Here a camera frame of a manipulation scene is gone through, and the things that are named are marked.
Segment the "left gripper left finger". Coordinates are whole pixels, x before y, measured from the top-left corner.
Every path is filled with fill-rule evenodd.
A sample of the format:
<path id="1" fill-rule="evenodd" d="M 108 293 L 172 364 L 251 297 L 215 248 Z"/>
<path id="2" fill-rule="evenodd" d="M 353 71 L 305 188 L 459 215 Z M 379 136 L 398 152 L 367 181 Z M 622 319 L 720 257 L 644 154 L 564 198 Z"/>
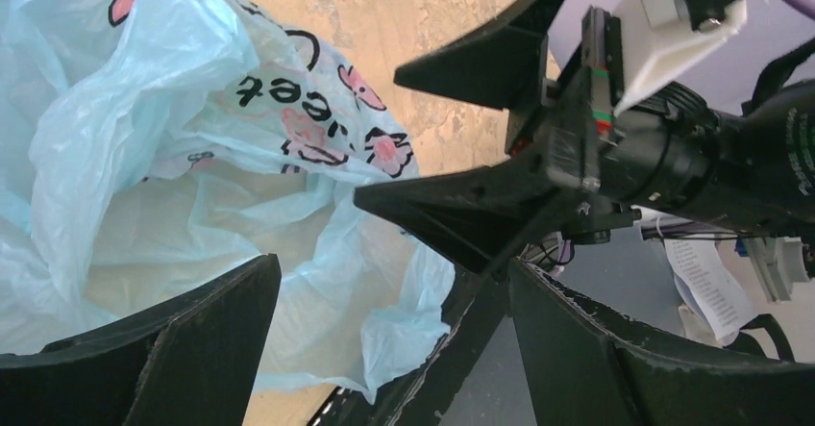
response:
<path id="1" fill-rule="evenodd" d="M 282 281 L 262 255 L 139 313 L 1 358 L 5 425 L 239 425 Z"/>

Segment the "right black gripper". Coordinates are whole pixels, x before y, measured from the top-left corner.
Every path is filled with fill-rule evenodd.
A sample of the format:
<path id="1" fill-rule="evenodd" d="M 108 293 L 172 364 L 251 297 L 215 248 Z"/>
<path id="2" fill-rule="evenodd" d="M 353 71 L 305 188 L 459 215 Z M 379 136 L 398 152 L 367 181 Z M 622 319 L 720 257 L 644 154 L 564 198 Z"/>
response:
<path id="1" fill-rule="evenodd" d="M 538 74 L 565 0 L 515 0 L 469 33 L 396 68 L 397 86 L 508 109 L 507 151 L 494 166 L 357 188 L 355 205 L 401 227 L 452 263 L 493 274 L 558 232 L 605 243 L 641 205 L 687 214 L 715 169 L 714 113 L 670 83 L 622 108 L 621 20 L 590 8 L 555 82 Z"/>

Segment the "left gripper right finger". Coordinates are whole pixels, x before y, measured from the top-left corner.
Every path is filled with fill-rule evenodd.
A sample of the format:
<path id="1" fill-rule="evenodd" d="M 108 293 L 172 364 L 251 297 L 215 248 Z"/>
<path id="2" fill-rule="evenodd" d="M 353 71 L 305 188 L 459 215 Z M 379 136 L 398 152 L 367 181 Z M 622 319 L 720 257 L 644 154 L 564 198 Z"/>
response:
<path id="1" fill-rule="evenodd" d="M 521 261 L 511 314 L 540 425 L 810 425 L 814 368 L 720 349 L 616 312 Z"/>

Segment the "light blue plastic bag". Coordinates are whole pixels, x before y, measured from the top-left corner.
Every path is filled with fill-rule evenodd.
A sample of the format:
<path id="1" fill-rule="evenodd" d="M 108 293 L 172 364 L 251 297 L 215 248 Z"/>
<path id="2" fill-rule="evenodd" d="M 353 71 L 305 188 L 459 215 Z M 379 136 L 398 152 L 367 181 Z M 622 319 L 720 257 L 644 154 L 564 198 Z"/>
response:
<path id="1" fill-rule="evenodd" d="M 1 0 L 1 349 L 274 254 L 257 389 L 374 400 L 449 332 L 452 264 L 353 202 L 418 174 L 353 63 L 249 0 Z"/>

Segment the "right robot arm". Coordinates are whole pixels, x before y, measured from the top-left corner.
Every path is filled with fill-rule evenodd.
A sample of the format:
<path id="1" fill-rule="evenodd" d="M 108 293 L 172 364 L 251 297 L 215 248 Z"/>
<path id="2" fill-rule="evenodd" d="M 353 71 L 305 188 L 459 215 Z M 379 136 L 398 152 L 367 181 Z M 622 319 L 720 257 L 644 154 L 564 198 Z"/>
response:
<path id="1" fill-rule="evenodd" d="M 791 82 L 812 41 L 770 62 L 735 116 L 678 78 L 740 31 L 747 0 L 591 6 L 549 80 L 548 34 L 565 1 L 515 0 L 395 71 L 400 87 L 508 111 L 505 162 L 358 188 L 355 205 L 479 274 L 552 233 L 567 252 L 606 243 L 641 208 L 688 220 L 669 238 L 813 243 L 814 83 Z"/>

